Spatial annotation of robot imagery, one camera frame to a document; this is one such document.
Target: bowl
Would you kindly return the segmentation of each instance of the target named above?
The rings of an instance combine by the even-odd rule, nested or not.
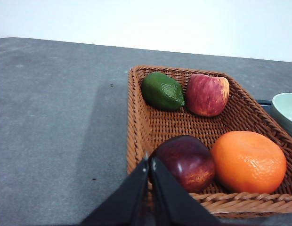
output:
[[[292,93],[280,93],[273,97],[271,116],[292,137]]]

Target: apple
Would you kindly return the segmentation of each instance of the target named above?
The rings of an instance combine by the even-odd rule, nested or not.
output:
[[[206,188],[215,176],[215,165],[207,147],[189,135],[176,136],[159,145],[156,156],[189,193]]]
[[[227,104],[229,92],[226,78],[193,74],[186,90],[187,109],[201,116],[219,115]]]

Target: lime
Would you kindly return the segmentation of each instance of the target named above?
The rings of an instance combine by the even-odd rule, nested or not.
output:
[[[161,72],[146,75],[142,81],[142,95],[159,110],[172,111],[185,104],[181,85]]]

